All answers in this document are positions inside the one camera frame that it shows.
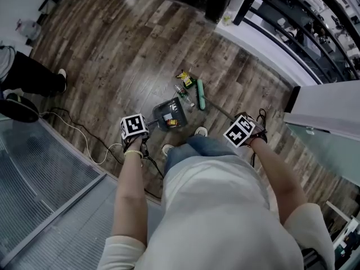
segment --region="white wall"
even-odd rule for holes
[[[302,87],[285,122],[360,140],[360,80]]]
[[[9,39],[15,43],[25,44],[26,37],[20,35],[16,23],[22,20],[38,20],[38,8],[44,0],[0,0],[0,40]]]

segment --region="small item on floor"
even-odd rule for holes
[[[169,119],[166,121],[167,126],[169,127],[173,127],[176,126],[178,124],[178,120],[176,119]]]
[[[184,127],[187,124],[187,119],[178,97],[155,106],[152,115],[154,120],[157,120],[159,128],[165,132],[174,128]],[[176,120],[177,124],[170,127],[167,125],[167,120],[171,119]]]
[[[195,104],[192,102],[190,96],[188,95],[187,91],[185,90],[185,88],[183,88],[182,86],[175,84],[174,88],[176,90],[176,92],[179,94],[179,96],[181,98],[183,98],[191,107],[194,107]]]
[[[173,119],[173,115],[171,115],[171,113],[169,113],[169,114],[164,115],[163,118],[165,121],[168,121],[170,119]]]
[[[200,110],[205,110],[204,85],[201,79],[196,81],[196,102]]]
[[[181,74],[177,75],[176,78],[181,78],[183,81],[184,87],[186,89],[189,89],[190,87],[194,86],[196,83],[196,80],[189,75],[188,72],[185,72],[184,70],[181,70]]]

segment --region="white sneaker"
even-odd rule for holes
[[[61,75],[64,76],[64,78],[65,78],[65,89],[64,89],[64,91],[61,92],[61,93],[64,93],[64,92],[66,91],[66,87],[68,86],[68,83],[67,83],[67,81],[66,81],[66,72],[65,72],[64,69],[60,69],[60,70],[58,71],[58,74],[61,74]]]
[[[205,127],[198,127],[197,130],[195,130],[195,134],[194,135],[201,135],[204,137],[208,136],[208,130]]]
[[[171,148],[174,148],[174,146],[170,145],[170,144],[165,144],[163,146],[163,148],[161,150],[162,150],[163,154],[165,155],[165,157],[168,157],[168,152]]]

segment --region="dark wood laminate floor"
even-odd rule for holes
[[[41,111],[52,106],[66,108],[107,145],[120,142],[120,121],[127,115],[142,113],[151,118],[154,106],[175,96],[175,75],[190,71],[205,83],[208,97],[235,115],[247,111],[257,116],[267,111],[268,139],[271,147],[294,169],[309,201],[318,203],[333,230],[344,221],[325,204],[330,200],[347,215],[358,205],[358,188],[328,173],[311,153],[291,135],[282,118],[291,88],[256,57],[213,32],[201,12],[167,0],[62,0],[44,22],[34,44],[32,58],[53,71],[66,69],[68,89],[55,98],[31,99]],[[160,169],[164,166],[161,147],[180,145],[201,125],[212,137],[222,139],[229,121],[211,106],[200,111],[184,105],[188,126],[175,132],[155,128],[148,149]],[[68,117],[61,112],[64,119]],[[49,122],[69,142],[87,155],[83,136],[52,116]],[[87,135],[95,161],[106,149]],[[113,151],[123,160],[121,147]],[[250,159],[248,148],[237,150]],[[108,155],[102,165],[118,176],[121,165]],[[256,168],[264,173],[256,160]],[[146,188],[161,194],[162,181],[153,165],[144,162]],[[275,199],[271,195],[272,205]]]

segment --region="wrist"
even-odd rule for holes
[[[124,156],[125,156],[125,159],[128,157],[128,156],[132,156],[132,157],[140,157],[140,159],[143,159],[144,155],[142,152],[138,151],[138,150],[127,150],[125,153],[124,153]]]
[[[258,146],[261,146],[263,143],[265,143],[264,140],[262,140],[260,137],[255,137],[249,142],[249,146],[255,150]]]
[[[128,150],[140,151],[140,147],[141,147],[141,145],[130,145]]]

